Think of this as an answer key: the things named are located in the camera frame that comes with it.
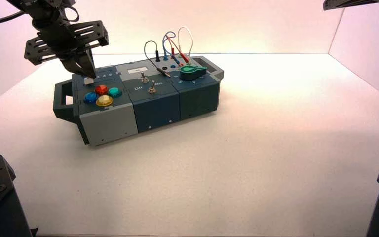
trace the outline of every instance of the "red wire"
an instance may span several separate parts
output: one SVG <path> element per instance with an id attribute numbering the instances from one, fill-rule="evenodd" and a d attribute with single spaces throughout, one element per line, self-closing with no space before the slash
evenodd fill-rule
<path id="1" fill-rule="evenodd" d="M 166 38 L 169 40 L 169 44 L 171 44 L 171 42 L 174 44 L 174 46 L 177 48 L 177 50 L 178 50 L 180 56 L 184 59 L 184 61 L 185 61 L 186 63 L 188 63 L 188 62 L 189 62 L 188 59 L 187 59 L 187 58 L 185 57 L 185 55 L 179 50 L 179 48 L 176 46 L 176 44 L 173 42 L 173 40 L 171 40 L 171 39 L 169 38 L 168 35 L 166 35 Z"/>

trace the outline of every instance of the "white wire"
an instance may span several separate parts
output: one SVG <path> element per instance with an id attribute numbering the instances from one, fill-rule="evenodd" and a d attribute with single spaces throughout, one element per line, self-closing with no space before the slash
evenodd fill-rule
<path id="1" fill-rule="evenodd" d="M 179 42 L 179 32 L 181 31 L 181 29 L 186 29 L 188 31 L 188 33 L 189 33 L 189 36 L 191 36 L 191 48 L 189 48 L 189 52 L 188 52 L 188 57 L 191 58 L 191 50 L 192 50 L 192 45 L 194 44 L 194 38 L 192 37 L 192 33 L 188 29 L 188 27 L 182 26 L 181 28 L 179 28 L 177 37 L 178 37 L 178 48 L 179 48 L 180 51 L 182 51 L 181 50 L 181 43 Z"/>

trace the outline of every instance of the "red button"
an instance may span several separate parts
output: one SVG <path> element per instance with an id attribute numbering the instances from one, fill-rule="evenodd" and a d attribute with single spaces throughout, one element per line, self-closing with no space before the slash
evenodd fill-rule
<path id="1" fill-rule="evenodd" d="M 95 92 L 98 95 L 105 95 L 108 92 L 108 87 L 105 85 L 99 85 L 95 88 Z"/>

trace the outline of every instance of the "toggle switch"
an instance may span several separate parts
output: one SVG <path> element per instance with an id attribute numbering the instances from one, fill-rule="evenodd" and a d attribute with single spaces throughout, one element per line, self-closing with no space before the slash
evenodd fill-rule
<path id="1" fill-rule="evenodd" d="M 149 88 L 149 93 L 150 94 L 155 94 L 156 93 L 156 89 L 154 88 L 154 80 L 152 80 L 152 85 Z"/>
<path id="2" fill-rule="evenodd" d="M 148 79 L 148 77 L 147 77 L 147 76 L 145 76 L 145 73 L 143 73 L 143 72 L 142 72 L 142 77 L 141 77 L 141 78 L 142 78 L 142 82 L 143 82 L 143 83 L 145 83 L 145 84 L 146 84 L 146 83 L 148 83 L 148 82 L 149 82 L 149 79 Z"/>

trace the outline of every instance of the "white label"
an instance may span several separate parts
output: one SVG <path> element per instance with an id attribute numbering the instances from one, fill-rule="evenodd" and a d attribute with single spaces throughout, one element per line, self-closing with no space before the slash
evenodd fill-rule
<path id="1" fill-rule="evenodd" d="M 132 73 L 144 72 L 144 71 L 147 71 L 147 70 L 148 70 L 147 67 L 141 67 L 141 68 L 129 69 L 127 71 L 128 71 L 129 74 L 132 74 Z"/>

